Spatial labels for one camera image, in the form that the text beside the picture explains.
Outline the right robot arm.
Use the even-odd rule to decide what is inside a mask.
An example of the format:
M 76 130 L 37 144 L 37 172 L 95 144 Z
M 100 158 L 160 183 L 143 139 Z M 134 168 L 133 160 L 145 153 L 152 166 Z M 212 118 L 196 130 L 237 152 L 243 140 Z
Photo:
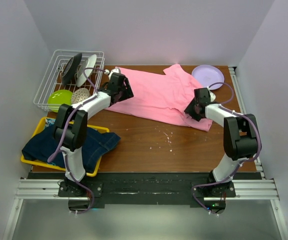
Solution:
M 255 160 L 261 151 L 256 118 L 212 101 L 207 88 L 194 90 L 194 98 L 184 112 L 196 121 L 209 119 L 223 127 L 224 156 L 202 185 L 211 196 L 219 196 L 224 191 L 224 183 L 232 181 L 243 163 Z

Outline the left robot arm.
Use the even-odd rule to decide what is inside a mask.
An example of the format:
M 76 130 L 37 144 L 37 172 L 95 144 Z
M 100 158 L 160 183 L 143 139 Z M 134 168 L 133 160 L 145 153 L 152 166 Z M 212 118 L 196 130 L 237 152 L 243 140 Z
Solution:
M 83 167 L 82 146 L 87 138 L 87 122 L 98 112 L 127 99 L 133 92 L 127 77 L 118 67 L 108 73 L 109 80 L 91 97 L 73 105 L 62 104 L 54 123 L 53 137 L 58 146 L 47 162 L 51 163 L 61 153 L 70 191 L 82 196 L 87 191 L 87 184 L 82 179 L 86 175 Z

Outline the pink t-shirt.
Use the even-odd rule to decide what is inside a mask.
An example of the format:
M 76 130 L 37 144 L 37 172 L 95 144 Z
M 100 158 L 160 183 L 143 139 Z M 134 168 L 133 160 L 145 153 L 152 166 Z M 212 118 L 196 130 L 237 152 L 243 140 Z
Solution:
M 179 64 L 163 70 L 164 74 L 120 68 L 129 81 L 134 96 L 118 102 L 108 111 L 132 115 L 176 126 L 208 132 L 212 121 L 192 119 L 184 110 L 202 85 Z

